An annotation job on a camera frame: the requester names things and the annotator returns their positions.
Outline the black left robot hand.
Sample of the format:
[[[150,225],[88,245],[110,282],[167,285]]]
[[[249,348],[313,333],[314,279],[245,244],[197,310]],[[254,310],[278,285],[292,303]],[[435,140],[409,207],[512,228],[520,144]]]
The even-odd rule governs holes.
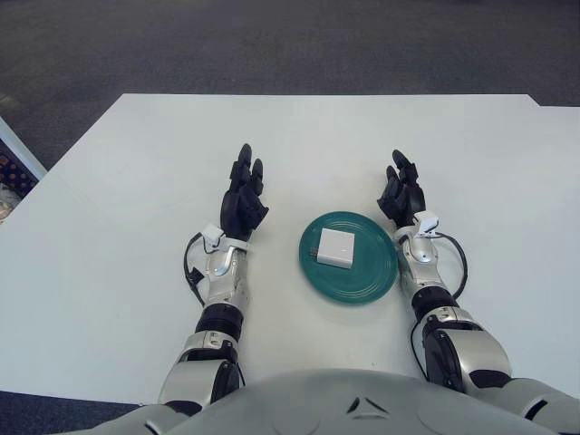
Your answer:
[[[252,149],[244,144],[232,164],[230,184],[223,197],[220,227],[230,238],[248,241],[269,208],[260,200],[263,192],[263,163],[252,161]]]

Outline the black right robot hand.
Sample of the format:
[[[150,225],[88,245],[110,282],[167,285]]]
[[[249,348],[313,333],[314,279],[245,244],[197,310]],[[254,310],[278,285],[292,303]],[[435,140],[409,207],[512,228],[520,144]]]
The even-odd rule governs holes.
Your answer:
[[[386,186],[377,204],[397,228],[413,226],[414,215],[426,210],[424,193],[418,183],[419,174],[416,165],[399,150],[392,152],[392,159],[395,168],[387,167]]]

